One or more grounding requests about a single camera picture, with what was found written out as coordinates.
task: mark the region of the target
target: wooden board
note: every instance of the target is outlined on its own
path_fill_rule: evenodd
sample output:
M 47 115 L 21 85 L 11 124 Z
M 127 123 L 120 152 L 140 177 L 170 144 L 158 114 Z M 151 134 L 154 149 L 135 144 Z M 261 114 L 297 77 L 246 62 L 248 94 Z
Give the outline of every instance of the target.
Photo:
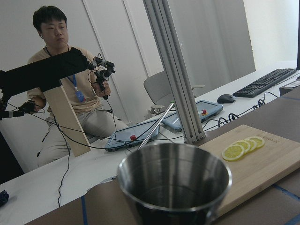
M 44 95 L 52 109 L 52 112 L 55 115 L 56 120 L 58 121 L 58 124 L 62 126 L 61 130 L 73 140 L 89 146 L 89 141 L 83 132 L 83 129 L 63 87 L 59 86 L 47 90 L 44 92 Z M 90 147 L 78 144 L 67 137 L 66 140 L 69 143 L 74 156 L 76 157 L 90 151 Z
M 228 162 L 222 159 L 221 152 L 224 148 L 250 136 L 264 138 L 265 145 L 238 161 Z M 300 143 L 246 125 L 241 125 L 199 148 L 221 158 L 232 172 L 232 187 L 219 208 L 219 216 L 300 167 Z

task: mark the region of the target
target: keyboard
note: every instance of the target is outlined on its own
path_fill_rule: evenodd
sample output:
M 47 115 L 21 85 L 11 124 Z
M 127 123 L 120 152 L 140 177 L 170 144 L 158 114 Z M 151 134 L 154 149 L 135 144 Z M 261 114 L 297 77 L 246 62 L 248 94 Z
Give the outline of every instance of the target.
M 296 69 L 276 69 L 267 75 L 238 90 L 232 95 L 236 97 L 253 98 L 270 87 L 292 75 Z

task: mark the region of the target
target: stainless steel pot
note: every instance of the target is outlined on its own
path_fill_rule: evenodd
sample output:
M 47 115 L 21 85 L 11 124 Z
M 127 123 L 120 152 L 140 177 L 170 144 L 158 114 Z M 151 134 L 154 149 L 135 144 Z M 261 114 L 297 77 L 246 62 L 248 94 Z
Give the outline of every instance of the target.
M 123 159 L 118 182 L 143 225 L 210 224 L 229 190 L 229 168 L 187 144 L 145 146 Z

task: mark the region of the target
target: lemon slice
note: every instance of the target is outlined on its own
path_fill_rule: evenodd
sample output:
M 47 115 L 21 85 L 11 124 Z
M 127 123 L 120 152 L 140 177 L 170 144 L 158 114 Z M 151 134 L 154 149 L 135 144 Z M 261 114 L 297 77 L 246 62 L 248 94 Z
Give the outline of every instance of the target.
M 234 161 L 244 155 L 245 149 L 239 144 L 233 144 L 222 151 L 222 158 L 227 161 Z
M 265 143 L 264 139 L 261 137 L 258 137 L 258 136 L 249 137 L 247 139 L 255 141 L 257 143 L 257 146 L 256 146 L 257 149 L 262 147 Z
M 250 143 L 246 142 L 245 140 L 236 141 L 236 142 L 232 143 L 231 145 L 233 145 L 233 144 L 239 144 L 239 145 L 243 146 L 244 150 L 245 150 L 244 154 L 249 152 L 251 149 Z
M 250 144 L 250 149 L 248 152 L 252 152 L 254 149 L 256 149 L 256 146 L 257 146 L 256 141 L 251 140 L 251 139 L 244 139 L 243 141 L 246 141 Z

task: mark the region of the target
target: red button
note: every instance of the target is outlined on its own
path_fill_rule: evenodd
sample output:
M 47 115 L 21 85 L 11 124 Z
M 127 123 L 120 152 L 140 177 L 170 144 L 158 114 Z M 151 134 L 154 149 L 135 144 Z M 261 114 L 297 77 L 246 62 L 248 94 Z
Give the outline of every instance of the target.
M 131 136 L 130 136 L 130 140 L 131 140 L 131 141 L 134 141 L 135 139 L 136 139 L 136 136 L 135 136 L 135 135 L 131 135 Z

